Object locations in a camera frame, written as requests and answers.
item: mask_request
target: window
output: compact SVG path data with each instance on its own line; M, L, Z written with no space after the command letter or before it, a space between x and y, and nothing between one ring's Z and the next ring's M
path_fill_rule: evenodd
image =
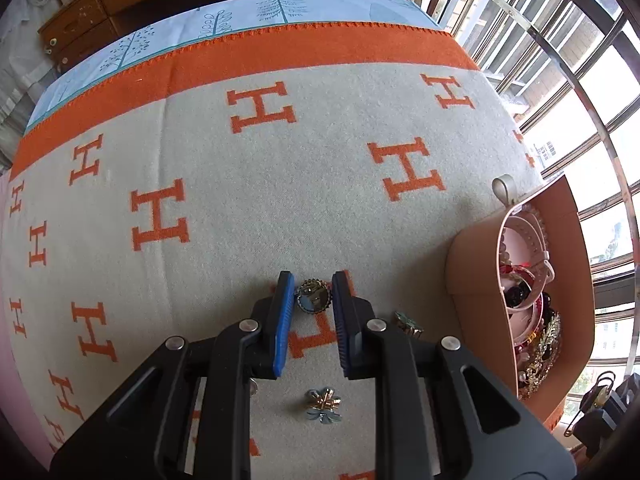
M623 198L613 156L585 105L528 34L492 0L438 1L440 25L500 94L529 153L543 168L543 177L563 171L579 209L596 289L596 337L589 364L568 396L562 417L568 422L600 373L610 369L616 374L616 386L623 381L632 340L638 337L632 247L640 240L630 228L625 205L632 203L640 216L640 82L629 68L640 66L640 40L616 0L580 0L580 8L574 0L566 0L563 7L561 0L511 1L544 34L589 96L618 152L631 192L630 198L626 193ZM619 50L624 42L614 41L616 34L634 48ZM606 288L613 279L615 286ZM620 280L629 286L620 288ZM614 289L620 304L611 304ZM635 354L634 371L638 371L640 350Z

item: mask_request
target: orange blanket border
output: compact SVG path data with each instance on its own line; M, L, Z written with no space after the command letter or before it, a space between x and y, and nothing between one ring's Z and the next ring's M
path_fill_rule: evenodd
M11 180L88 129L190 88L289 68L376 62L479 70L449 33L428 28L331 22L236 32L159 54L71 99L22 138Z

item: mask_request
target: white curtain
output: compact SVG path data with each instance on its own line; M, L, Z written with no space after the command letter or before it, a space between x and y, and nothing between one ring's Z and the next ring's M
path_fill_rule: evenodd
M9 160L36 102L56 78L38 29L59 8L58 0L11 0L0 17L0 151Z

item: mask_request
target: metal screw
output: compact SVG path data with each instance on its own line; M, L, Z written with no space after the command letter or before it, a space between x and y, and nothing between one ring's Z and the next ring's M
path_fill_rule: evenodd
M243 319L238 326L243 332L255 332L260 325L255 319Z
M452 335L444 336L440 344L447 350L460 350L460 339L458 339L457 337L453 337Z
M184 346L184 339L179 335L172 335L164 342L164 346L166 346L169 350L179 350Z
M372 332L384 332L386 330L386 323L382 319L375 317L367 321L367 328Z

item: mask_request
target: drawer handle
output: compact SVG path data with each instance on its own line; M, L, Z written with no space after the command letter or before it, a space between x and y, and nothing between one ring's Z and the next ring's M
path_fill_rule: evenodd
M77 26L78 26L78 20L73 20L72 22L67 23L63 30L65 32L73 32L74 30L76 30Z

